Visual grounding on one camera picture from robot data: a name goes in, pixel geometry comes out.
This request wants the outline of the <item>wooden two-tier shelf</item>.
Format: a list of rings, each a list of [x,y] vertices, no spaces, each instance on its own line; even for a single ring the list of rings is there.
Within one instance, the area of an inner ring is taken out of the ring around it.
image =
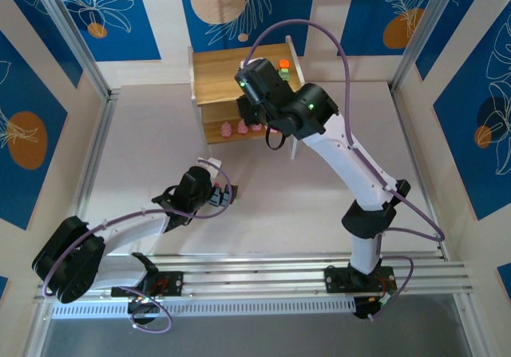
[[[188,49],[188,63],[192,93],[192,103],[196,105],[197,119],[200,121],[206,144],[210,152],[212,145],[227,144],[236,141],[264,139],[266,129],[252,131],[248,126],[246,135],[239,135],[237,125],[241,120],[236,99],[242,95],[234,79],[240,65],[250,51],[250,47],[193,53]],[[290,64],[290,87],[297,91],[305,84],[298,55],[291,36],[285,37],[284,43],[260,45],[252,58],[266,58],[278,68],[280,59],[287,59]],[[232,135],[223,139],[220,126],[228,121],[232,126]]]

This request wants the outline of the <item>black controller board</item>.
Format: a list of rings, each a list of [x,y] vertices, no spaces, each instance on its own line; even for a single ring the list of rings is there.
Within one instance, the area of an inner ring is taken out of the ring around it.
[[[136,325],[145,326],[160,314],[160,309],[149,298],[137,296],[128,302],[127,312]]]
[[[373,320],[393,296],[394,294],[385,293],[383,296],[355,297],[355,316]]]

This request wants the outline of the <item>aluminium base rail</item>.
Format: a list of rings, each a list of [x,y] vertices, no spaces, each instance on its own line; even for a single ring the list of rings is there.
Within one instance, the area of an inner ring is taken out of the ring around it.
[[[248,299],[325,296],[323,270],[346,267],[346,253],[311,255],[161,255],[149,259],[161,271],[184,273],[182,296],[193,299]],[[473,291],[461,261],[414,258],[403,295],[466,294]]]

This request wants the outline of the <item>aluminium side rail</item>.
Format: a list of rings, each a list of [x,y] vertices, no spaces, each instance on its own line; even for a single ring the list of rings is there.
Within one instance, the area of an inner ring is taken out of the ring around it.
[[[96,127],[93,131],[93,136],[89,143],[86,158],[83,162],[77,188],[71,205],[65,210],[66,215],[61,217],[62,220],[70,216],[84,218],[87,213],[120,91],[120,89],[114,89],[101,109]]]
[[[410,194],[408,195],[408,199],[409,200],[411,199],[411,202],[414,204],[417,203],[416,199],[414,198],[415,195],[414,196],[411,196],[411,195],[413,193],[415,193],[414,191],[416,189],[419,190],[421,193],[421,196],[422,196],[419,199],[419,203],[424,203],[424,207],[425,207],[423,212],[425,212],[425,214],[436,225],[440,226],[440,224],[438,223],[438,218],[437,218],[436,211],[435,211],[435,208],[433,205],[433,200],[432,200],[433,194],[430,192],[430,188],[429,188],[430,185],[428,185],[428,183],[430,184],[429,176],[427,175],[426,169],[421,166],[421,161],[424,159],[422,159],[423,158],[422,151],[419,149],[417,135],[414,131],[411,120],[409,119],[409,114],[408,114],[408,112],[405,111],[405,107],[403,104],[404,101],[402,101],[399,96],[396,96],[397,91],[392,90],[392,85],[390,83],[388,84],[388,88],[389,88],[390,95],[391,95],[393,103],[394,103],[394,107],[396,110],[396,114],[397,114],[399,123],[401,125],[402,135],[404,137],[404,140],[406,142],[406,147],[407,147],[408,153],[410,155],[410,163],[412,164],[413,169],[414,169],[414,177],[415,177],[415,180],[417,181],[416,184],[418,184],[417,188],[412,188],[412,191],[410,191]],[[412,216],[414,217],[415,224],[412,225],[411,228],[409,228],[409,226],[405,227],[405,228],[414,230],[416,232],[422,232],[422,233],[425,233],[425,234],[428,234],[431,236],[438,236],[436,231],[434,231],[434,228],[431,228],[430,225],[428,225],[426,221],[424,221],[416,212],[414,212],[413,209],[407,208],[406,212],[409,212],[409,213],[406,213],[406,215],[405,215],[406,217],[408,217],[408,218],[411,218]],[[426,225],[426,227],[427,227],[426,229],[428,229],[432,232],[428,233],[428,232],[424,232],[424,231],[419,231],[419,229],[424,229],[423,227],[420,227],[420,225],[419,225],[419,227],[416,225],[419,221],[421,223],[425,223],[425,224],[421,224],[421,225],[422,226]],[[446,261],[449,261],[450,259],[452,259],[452,257],[450,257],[450,254],[449,254],[449,249],[446,247],[447,243],[445,241],[443,241],[441,243],[435,243],[435,244],[438,249],[437,253],[442,254],[442,256],[439,256],[441,259],[446,260]]]

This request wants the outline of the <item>aluminium frame post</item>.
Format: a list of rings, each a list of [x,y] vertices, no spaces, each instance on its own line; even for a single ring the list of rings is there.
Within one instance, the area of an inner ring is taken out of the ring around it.
[[[112,99],[112,95],[116,96],[118,93],[113,93],[113,90],[109,87],[64,2],[62,0],[40,1],[88,76],[94,89],[108,103]]]
[[[390,94],[392,96],[394,96],[403,85],[408,73],[412,69],[419,54],[422,52],[425,44],[430,38],[430,35],[432,34],[449,1],[450,0],[429,1],[422,15],[422,18],[420,19],[418,27],[414,31],[409,45],[404,50],[402,60],[399,62],[399,65],[389,84]]]

